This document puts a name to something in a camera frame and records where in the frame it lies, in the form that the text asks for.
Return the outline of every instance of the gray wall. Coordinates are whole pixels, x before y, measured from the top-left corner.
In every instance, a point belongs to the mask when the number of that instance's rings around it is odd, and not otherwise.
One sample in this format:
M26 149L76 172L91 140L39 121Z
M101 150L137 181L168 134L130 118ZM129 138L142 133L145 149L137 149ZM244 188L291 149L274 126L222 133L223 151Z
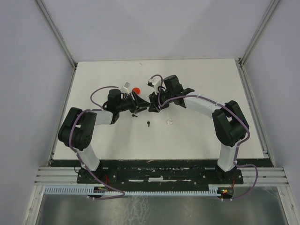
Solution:
M44 0L76 61L237 58L270 0Z
M20 224L51 150L71 67L32 0L0 7L0 224Z
M282 1L256 46L247 74L275 161L300 207L300 1Z

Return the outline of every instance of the metal frame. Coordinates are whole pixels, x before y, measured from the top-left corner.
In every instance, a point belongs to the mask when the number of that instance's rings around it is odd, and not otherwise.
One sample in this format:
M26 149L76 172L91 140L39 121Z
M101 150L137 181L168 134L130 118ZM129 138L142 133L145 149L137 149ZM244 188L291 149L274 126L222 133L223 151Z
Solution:
M244 66L241 66L240 61L236 61L236 65L237 65L237 68L238 68L238 71L239 71L239 74L240 74L240 80L242 82L247 101L248 101L248 104L249 104L249 107L250 107L250 112L252 114L252 118L253 118L254 125L255 125L255 128L256 128L256 131L257 131L257 135L258 135L261 147L262 147L262 152L264 154L264 157L265 158L270 158L272 164L274 166L276 166L274 156L273 156L272 151L270 149L270 143L269 143L267 135L266 135L266 133L263 129L261 116L260 116L260 114L258 112L258 109L257 109L257 104L255 102L255 98L254 98L254 95L253 95L253 92L252 92L252 89L251 89L251 86L250 86L250 82L249 82L248 77L247 77L246 70L245 70Z
M249 45L247 46L243 57L240 59L240 64L243 66L246 64L247 60L249 59L250 54L254 50L258 40L262 36L264 30L268 26L271 18L273 17L274 13L276 12L281 0L272 0L269 4L266 12L264 13L262 20L260 21Z
M73 68L76 68L76 62L72 57L72 53L71 53L70 49L68 48L64 38L62 37L60 31L55 26L55 23L54 23L51 15L49 13L49 10L46 7L46 4L44 3L43 0L34 0L34 2L36 3L38 9L42 13L45 21L49 25L50 30L53 32L53 35L55 36L58 44L60 45L63 52L65 53L65 55L66 55L67 59L69 60L70 64L72 65Z
M63 122L63 119L64 119L64 114L65 114L65 111L66 111L66 107L67 107L67 103L68 103L68 99L69 99L69 96L70 96L70 93L71 93L71 89L72 89L72 85L73 85L73 81L74 81L74 76L75 76L75 73L76 73L76 69L77 67L74 67L73 70L72 70L72 77L71 77L71 82L70 82L70 85L68 86L68 89L67 89L67 94L65 96L65 101L64 101L64 106L60 112L60 122L59 122L59 126L57 127L57 130L56 130L56 134L55 134L55 139L53 141L53 146L52 146L52 149L51 151L49 152L49 155L48 155L48 160L47 160L47 165L46 166L49 166L50 163L51 163L51 160L54 156L54 151L55 151L55 148L56 148L56 144L57 144L57 141L58 139L56 138L58 136L58 132L60 130L60 126Z
M237 187L249 187L255 180L255 169L251 167L239 168L242 172L244 184L236 184ZM257 187L288 187L288 181L282 167L259 167ZM103 187L102 184L77 184L77 173L73 167L40 167L35 180L35 185L47 186L93 186ZM229 187L230 185L209 185L209 187Z
M62 113L61 113L61 121L63 119L63 114L66 108L66 104L68 101L68 96L71 90L71 86L73 83L73 78L75 74L76 69L76 62L72 58L72 53L70 49L67 47L60 31L55 26L53 19L49 13L49 10L46 8L45 3L43 0L34 0L41 11L42 15L44 16L44 19L48 23L51 31L53 32L55 38L57 39L60 47L64 51L66 57L68 58L70 64L73 67L73 74L72 74L72 81L70 82L70 86L68 88L67 96L65 105L63 107ZM258 136L260 139L260 143L262 146L262 150L264 153L264 157L268 158L270 157L272 163L275 165L274 157L271 152L271 149L269 147L269 142L267 140L266 133L264 132L261 117L259 115L259 112L256 107L255 98L253 96L248 78L247 73L244 68L245 63L250 57L250 54L254 50L257 42L259 41L261 35L263 34L263 31L266 29L267 25L269 24L272 16L274 15L276 9L278 8L281 0L272 0L263 15L262 20L260 21L260 24L255 31L255 34L253 35L248 47L245 50L245 53L243 57L237 61L237 68L240 74L241 82L243 85L243 88L245 90L245 94L249 103L250 111L252 113L252 117L256 126L256 130L258 132ZM51 159L51 155L53 154L53 150L55 148L57 140L55 141L52 152L50 154L49 159ZM258 187L273 187L276 186L278 188L278 192L280 195L280 199L286 214L286 218L288 220L289 224L296 225L300 224L300 216L298 209L296 207L293 195L291 193L291 189L288 184L288 180L286 178L284 169L279 167L275 168L258 168L259 170L259 179L257 182ZM242 175L245 181L245 184L243 185L236 185L237 187L248 187L251 186L255 179L255 171L253 168L241 168ZM77 184L77 174L74 172L73 167L40 167L37 177L34 184L34 190L32 192L32 196L30 199L29 206L26 210L26 214L24 217L23 224L25 225L32 225L36 223L38 212L40 209L40 205L42 202L42 198L44 195L44 191L47 188L47 186L51 185L51 187L64 187L68 185L68 187L74 187L75 189L82 189L90 188L90 187L100 187L101 184ZM226 187L226 185L209 185L210 188L215 187Z

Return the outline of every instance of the purple cable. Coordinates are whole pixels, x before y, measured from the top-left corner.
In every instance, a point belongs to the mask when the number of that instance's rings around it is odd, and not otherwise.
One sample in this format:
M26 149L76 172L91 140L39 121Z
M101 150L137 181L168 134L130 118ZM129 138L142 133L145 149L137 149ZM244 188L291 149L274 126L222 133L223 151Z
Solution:
M103 107L102 107L101 105L99 105L98 103L94 102L93 99L92 99L92 97L93 97L93 95L94 95L96 92L98 92L98 91L100 91L100 90L102 90L102 89L105 89L105 88L119 88L119 87L117 87L117 86L106 86L106 87L102 87L102 88L99 88L99 89L95 90L95 91L90 95L90 101L91 101L93 104L99 106L100 109L103 109Z
M77 116L77 118L75 119L75 122L74 122L74 124L73 124L73 126L72 126L72 129L71 129L71 133L70 133L70 137L69 137L69 147L70 147L70 149L71 149L73 152L75 152L75 154L76 154L77 157L78 157L78 160L80 161L80 163L81 163L82 165L85 165L85 163L83 162L83 160L81 159L81 157L79 156L79 154L76 152L76 150L75 150L75 149L73 148L73 146L72 146L72 136L73 136L73 133L74 133L76 124L77 124L77 122L79 121L80 117L81 117L83 114L85 114L85 113L87 113L87 112L98 112L98 111L102 111L102 110L101 110L101 109L92 109L92 110L86 109L86 110L83 110L83 111ZM96 200L107 200L107 199L113 199L113 198L121 198L121 197L123 197L123 196L125 195L125 192L124 192L124 191L118 190L118 189L116 189L116 188L114 188L114 187L111 187L111 186L105 184L104 182L102 182L98 177L96 177L96 176L94 175L94 173L93 173L86 165L85 165L85 169L86 169L86 170L91 174L91 176L92 176L96 181L98 181L100 184L103 184L105 187L107 187L107 188L109 188L109 189L111 189L111 190L114 190L114 191L117 191L117 192L122 193L121 195L115 195L115 196L110 196L110 197L101 197L101 198L97 198Z
M225 109L226 111L228 111L244 127L244 129L247 132L247 137L245 139L243 139L243 140L241 140L241 141L238 142L238 144L236 146L236 149L235 149L235 155L234 155L234 158L233 158L233 163L234 163L234 165L236 167L239 167L239 168L241 168L241 167L248 167L248 166L254 167L255 171L256 171L256 177L255 177L255 180L254 180L254 183L253 183L252 187L246 193L244 193L244 194L242 194L242 195L240 195L238 197L235 197L233 199L240 199L240 198L245 197L246 195L250 194L253 191L253 189L254 189L254 187L255 187L255 185L257 183L258 169L257 169L257 167L254 164L245 164L245 165L237 165L236 164L236 162L237 162L236 160L237 160L237 157L238 157L240 144L244 143L245 141L247 141L250 138L250 131L249 131L248 127L243 123L243 121L237 115L235 115L226 106L224 106L224 105L222 105L222 104L220 104L220 103L218 103L218 102L216 102L214 100L211 100L209 98L203 97L203 96L198 96L198 95L184 95L184 96L173 97L173 98L170 98L170 99L166 100L162 105L159 104L159 106L163 107L167 102L170 102L170 101L173 101L173 100L176 100L176 99L179 99L179 98L201 98L201 99L203 99L205 101L211 102L212 104L220 106L223 109ZM228 201L229 202L229 201L232 201L233 199L223 199L223 201Z

